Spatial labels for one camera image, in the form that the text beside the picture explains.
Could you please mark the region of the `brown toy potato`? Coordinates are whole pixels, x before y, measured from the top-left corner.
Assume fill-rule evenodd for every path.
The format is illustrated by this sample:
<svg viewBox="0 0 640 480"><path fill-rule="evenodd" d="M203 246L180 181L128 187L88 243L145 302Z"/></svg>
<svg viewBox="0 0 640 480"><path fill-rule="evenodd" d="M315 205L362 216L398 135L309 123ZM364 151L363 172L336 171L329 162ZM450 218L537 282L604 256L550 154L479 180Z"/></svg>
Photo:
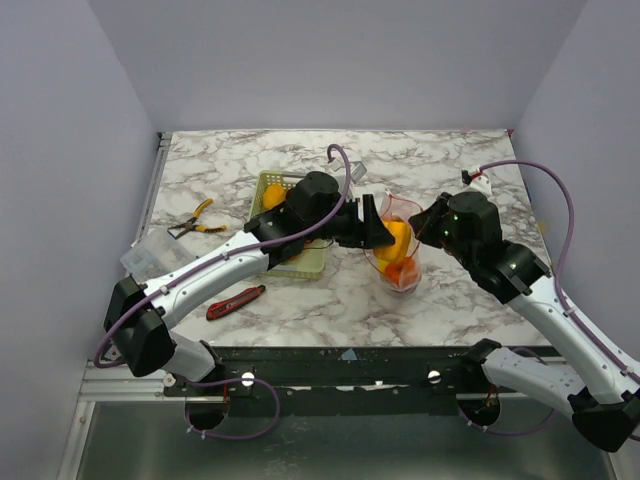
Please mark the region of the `brown toy potato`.
<svg viewBox="0 0 640 480"><path fill-rule="evenodd" d="M287 190L280 184L271 184L263 192L262 205L271 210L286 200Z"/></svg>

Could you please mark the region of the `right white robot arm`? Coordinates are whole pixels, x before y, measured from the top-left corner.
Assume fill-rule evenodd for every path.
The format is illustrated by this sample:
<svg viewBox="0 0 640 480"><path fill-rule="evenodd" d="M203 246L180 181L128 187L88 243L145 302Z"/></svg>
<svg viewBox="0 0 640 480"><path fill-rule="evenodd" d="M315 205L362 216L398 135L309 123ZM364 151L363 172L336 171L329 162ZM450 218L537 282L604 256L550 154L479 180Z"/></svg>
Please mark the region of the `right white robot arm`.
<svg viewBox="0 0 640 480"><path fill-rule="evenodd" d="M531 323L564 358L550 367L482 340L464 356L460 379L480 392L518 391L572 421L595 447L616 452L639 427L639 363L565 294L528 247L504 239L498 208L476 191L441 194L409 224L417 240L454 257L471 279Z"/></svg>

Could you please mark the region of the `red toy apple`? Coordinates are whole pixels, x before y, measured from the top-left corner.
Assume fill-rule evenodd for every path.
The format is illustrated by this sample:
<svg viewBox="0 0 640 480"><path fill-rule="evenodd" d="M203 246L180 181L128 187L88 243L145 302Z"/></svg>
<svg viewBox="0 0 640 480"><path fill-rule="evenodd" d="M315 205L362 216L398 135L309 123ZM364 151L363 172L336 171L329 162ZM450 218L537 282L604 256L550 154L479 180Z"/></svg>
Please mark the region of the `red toy apple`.
<svg viewBox="0 0 640 480"><path fill-rule="evenodd" d="M401 291L403 289L401 276L404 264L402 261L389 263L382 274L383 281L392 291Z"/></svg>

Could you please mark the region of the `orange toy pumpkin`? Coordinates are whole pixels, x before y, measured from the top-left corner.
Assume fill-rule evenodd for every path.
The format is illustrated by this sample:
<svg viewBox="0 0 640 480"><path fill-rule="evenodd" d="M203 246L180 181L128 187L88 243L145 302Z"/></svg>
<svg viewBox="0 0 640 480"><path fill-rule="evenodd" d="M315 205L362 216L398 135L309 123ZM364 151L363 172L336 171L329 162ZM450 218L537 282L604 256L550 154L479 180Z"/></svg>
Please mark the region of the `orange toy pumpkin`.
<svg viewBox="0 0 640 480"><path fill-rule="evenodd" d="M398 286L402 289L413 288L422 277L420 263L413 256L405 257L399 269Z"/></svg>

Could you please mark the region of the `yellow bell pepper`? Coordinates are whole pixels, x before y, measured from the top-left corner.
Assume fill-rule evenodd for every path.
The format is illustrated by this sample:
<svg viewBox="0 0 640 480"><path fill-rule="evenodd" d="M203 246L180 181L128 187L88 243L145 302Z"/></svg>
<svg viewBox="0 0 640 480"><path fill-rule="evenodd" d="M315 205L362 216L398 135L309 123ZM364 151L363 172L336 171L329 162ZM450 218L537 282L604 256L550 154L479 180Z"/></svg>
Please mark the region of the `yellow bell pepper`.
<svg viewBox="0 0 640 480"><path fill-rule="evenodd" d="M374 249L374 257L384 264L399 262L407 255L412 238L411 227L399 217L393 217L383 224L393 236L394 244Z"/></svg>

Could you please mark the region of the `clear zip bag orange zipper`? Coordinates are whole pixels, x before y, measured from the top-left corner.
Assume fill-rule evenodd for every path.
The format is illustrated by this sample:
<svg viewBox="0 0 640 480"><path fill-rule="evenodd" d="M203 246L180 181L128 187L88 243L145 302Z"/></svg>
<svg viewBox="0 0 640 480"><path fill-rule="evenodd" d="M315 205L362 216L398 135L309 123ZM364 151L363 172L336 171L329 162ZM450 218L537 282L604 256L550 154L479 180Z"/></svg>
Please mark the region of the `clear zip bag orange zipper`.
<svg viewBox="0 0 640 480"><path fill-rule="evenodd" d="M420 243L409 224L409 219L422 211L421 205L414 200L386 190L379 214L383 226L392 234L395 243L364 251L366 260L383 287L396 295L409 295L422 280Z"/></svg>

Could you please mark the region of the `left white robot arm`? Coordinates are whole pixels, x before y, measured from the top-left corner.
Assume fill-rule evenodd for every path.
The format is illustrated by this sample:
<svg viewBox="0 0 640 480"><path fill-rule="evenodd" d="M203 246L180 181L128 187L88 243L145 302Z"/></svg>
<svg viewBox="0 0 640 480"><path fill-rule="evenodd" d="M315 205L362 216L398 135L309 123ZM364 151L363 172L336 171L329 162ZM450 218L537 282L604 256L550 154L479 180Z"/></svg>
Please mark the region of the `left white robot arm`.
<svg viewBox="0 0 640 480"><path fill-rule="evenodd" d="M144 283L127 276L115 285L104 328L122 363L136 377L166 370L201 395L214 393L222 372L212 348L174 327L213 296L300 255L315 240L357 249L395 242L372 196L347 200L332 176L313 171L216 250Z"/></svg>

